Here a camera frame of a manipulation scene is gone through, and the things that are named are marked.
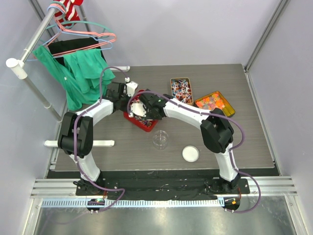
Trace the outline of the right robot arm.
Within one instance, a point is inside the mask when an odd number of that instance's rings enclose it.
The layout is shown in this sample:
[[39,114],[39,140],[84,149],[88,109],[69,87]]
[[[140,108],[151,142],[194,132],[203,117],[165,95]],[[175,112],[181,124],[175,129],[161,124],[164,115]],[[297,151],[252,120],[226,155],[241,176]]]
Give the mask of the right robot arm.
[[240,174],[233,156],[234,129],[229,122],[230,118],[221,109],[202,111],[174,97],[157,95],[150,90],[140,92],[138,98],[143,103],[145,118],[175,118],[198,128],[205,147],[217,159],[222,190],[233,193],[238,188]]

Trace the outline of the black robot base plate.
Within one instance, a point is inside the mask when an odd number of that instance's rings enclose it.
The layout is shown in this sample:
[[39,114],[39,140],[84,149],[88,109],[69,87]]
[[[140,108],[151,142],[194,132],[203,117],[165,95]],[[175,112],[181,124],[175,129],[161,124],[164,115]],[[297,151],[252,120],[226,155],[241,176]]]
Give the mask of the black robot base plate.
[[209,193],[222,194],[225,192],[249,192],[249,174],[253,177],[278,176],[277,168],[252,168],[240,174],[240,179],[234,183],[227,183],[219,176],[217,169],[197,170],[150,170],[150,171],[102,171],[103,187],[116,184],[127,193],[131,191],[183,191],[191,192],[196,189],[205,189]]

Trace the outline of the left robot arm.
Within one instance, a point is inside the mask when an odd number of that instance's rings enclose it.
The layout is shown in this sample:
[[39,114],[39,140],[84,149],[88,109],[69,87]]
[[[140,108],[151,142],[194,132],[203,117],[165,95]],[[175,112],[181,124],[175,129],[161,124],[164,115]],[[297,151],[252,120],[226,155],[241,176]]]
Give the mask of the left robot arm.
[[117,90],[108,89],[91,106],[76,113],[67,112],[62,121],[58,147],[69,155],[78,167],[81,180],[93,195],[100,195],[104,189],[101,170],[92,156],[93,127],[103,118],[117,110],[126,111],[127,103],[135,94],[135,82],[117,83]]

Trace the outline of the red square candy box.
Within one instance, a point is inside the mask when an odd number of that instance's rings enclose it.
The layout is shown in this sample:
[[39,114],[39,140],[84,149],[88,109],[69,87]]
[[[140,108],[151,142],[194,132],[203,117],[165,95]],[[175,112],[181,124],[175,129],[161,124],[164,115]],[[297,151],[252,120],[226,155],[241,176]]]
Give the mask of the red square candy box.
[[123,116],[129,122],[131,122],[132,124],[139,127],[145,132],[151,132],[158,123],[158,120],[145,120],[142,117],[136,115],[134,115],[133,117],[129,117],[126,111],[123,112]]

